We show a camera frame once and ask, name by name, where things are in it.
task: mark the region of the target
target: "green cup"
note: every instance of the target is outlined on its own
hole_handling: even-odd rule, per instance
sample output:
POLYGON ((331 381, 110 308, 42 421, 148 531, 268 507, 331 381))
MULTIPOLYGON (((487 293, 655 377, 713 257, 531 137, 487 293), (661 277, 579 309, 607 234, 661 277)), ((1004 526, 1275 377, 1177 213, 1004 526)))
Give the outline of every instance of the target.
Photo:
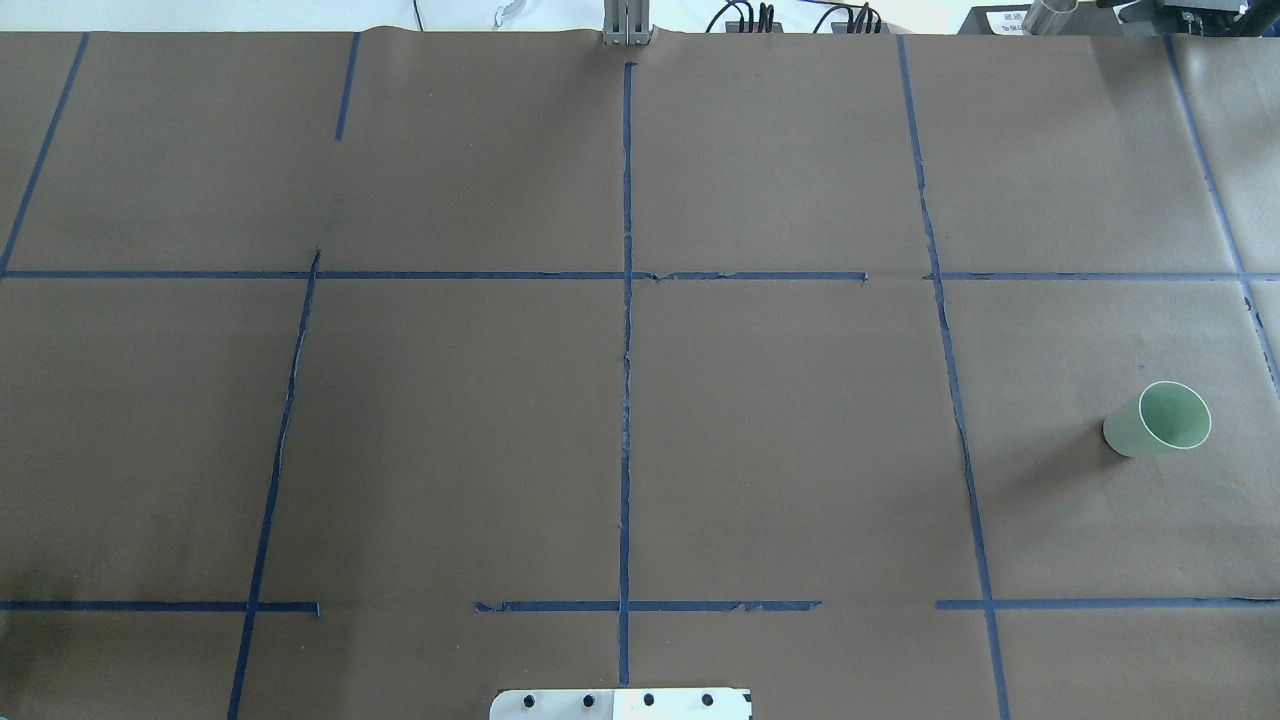
POLYGON ((1102 437, 1111 450, 1143 457, 1199 447, 1213 419, 1194 389, 1171 380, 1151 383, 1102 421, 1102 437))

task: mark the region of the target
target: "white bracket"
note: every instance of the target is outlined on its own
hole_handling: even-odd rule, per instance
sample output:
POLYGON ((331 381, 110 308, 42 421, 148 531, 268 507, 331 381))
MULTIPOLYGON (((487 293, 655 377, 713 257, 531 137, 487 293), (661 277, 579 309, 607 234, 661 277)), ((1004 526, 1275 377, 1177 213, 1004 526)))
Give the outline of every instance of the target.
POLYGON ((649 0, 604 0, 605 45, 649 45, 649 0))
POLYGON ((489 720, 751 720, 751 691, 506 691, 493 698, 489 720))

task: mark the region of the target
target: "metal cylinder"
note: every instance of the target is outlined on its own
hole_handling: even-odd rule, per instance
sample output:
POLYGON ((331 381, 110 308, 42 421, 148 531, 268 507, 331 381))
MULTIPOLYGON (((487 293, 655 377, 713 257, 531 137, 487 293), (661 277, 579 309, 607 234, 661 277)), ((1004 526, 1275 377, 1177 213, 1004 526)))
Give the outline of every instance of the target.
POLYGON ((1023 29, 1030 35, 1057 35, 1071 20, 1078 0, 1032 0, 1023 18, 1023 29))

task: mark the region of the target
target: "white background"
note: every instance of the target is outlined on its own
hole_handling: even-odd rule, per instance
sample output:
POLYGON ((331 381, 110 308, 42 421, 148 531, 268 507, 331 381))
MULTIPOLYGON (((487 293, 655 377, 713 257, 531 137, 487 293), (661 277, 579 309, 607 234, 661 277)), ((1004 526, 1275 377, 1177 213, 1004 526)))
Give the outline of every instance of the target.
MULTIPOLYGON (((428 29, 492 31, 509 0, 419 0, 428 29)), ((886 22, 910 32, 954 33, 975 0, 877 0, 886 22)), ((996 4, 998 0, 977 0, 996 4)), ((703 32, 722 0, 652 0, 652 22, 703 32)), ((787 32, 809 32, 826 10, 777 0, 787 32)), ((732 10, 726 17, 737 17, 732 10)), ((832 19, 844 18, 844 12, 832 19)), ((502 31, 600 29, 603 0, 526 0, 502 31)), ((376 26, 417 29, 412 0, 0 0, 0 31, 357 31, 376 26)))

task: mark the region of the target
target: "sticker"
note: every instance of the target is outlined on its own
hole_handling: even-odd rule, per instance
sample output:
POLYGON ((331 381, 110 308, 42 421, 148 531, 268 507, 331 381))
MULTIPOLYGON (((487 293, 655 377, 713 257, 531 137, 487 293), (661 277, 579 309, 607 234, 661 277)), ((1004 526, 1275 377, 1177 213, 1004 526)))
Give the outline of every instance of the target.
POLYGON ((1023 18, 1027 10, 997 10, 987 13, 987 24, 995 35, 1027 35, 1023 29, 1023 18))

